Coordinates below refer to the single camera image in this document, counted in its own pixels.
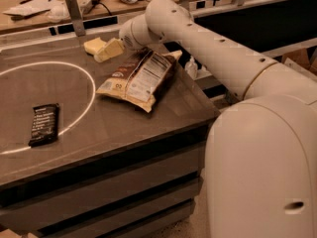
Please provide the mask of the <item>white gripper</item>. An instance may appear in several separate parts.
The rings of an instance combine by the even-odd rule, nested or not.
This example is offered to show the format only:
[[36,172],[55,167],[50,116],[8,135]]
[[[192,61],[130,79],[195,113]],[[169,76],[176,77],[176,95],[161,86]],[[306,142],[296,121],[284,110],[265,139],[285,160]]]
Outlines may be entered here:
[[134,50],[136,48],[136,44],[132,35],[131,27],[131,20],[125,22],[119,31],[120,40],[115,38],[111,39],[94,55],[94,59],[97,62],[103,62],[121,55],[124,52],[125,47],[127,49]]

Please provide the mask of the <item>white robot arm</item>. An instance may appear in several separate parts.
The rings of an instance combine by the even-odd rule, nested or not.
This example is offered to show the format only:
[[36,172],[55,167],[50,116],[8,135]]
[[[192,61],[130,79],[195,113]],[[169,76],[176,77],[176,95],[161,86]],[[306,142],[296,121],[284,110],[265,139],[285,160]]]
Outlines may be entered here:
[[205,172],[211,238],[317,238],[317,82],[152,0],[120,29],[128,49],[174,41],[238,98],[212,125]]

